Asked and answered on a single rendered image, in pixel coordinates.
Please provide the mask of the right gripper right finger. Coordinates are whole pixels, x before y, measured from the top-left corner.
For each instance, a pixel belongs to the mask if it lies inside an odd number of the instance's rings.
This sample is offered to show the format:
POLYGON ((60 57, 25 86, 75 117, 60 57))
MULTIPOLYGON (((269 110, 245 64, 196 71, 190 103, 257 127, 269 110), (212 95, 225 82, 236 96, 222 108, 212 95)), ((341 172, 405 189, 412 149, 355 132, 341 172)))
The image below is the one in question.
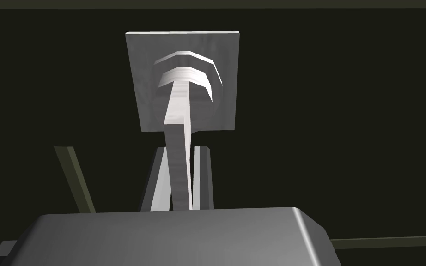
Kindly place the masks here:
POLYGON ((213 182, 210 149, 194 147, 193 210, 213 210, 213 182))

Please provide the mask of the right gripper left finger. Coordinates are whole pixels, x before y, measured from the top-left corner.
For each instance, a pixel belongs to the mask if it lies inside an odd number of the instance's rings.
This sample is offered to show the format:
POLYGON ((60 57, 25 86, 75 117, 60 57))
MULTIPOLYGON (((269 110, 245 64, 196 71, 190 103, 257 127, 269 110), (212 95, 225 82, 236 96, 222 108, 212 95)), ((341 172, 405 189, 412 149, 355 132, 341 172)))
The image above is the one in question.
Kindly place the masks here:
POLYGON ((171 185, 167 151, 165 147, 158 147, 143 192, 140 210, 147 212, 168 211, 170 200, 171 185))

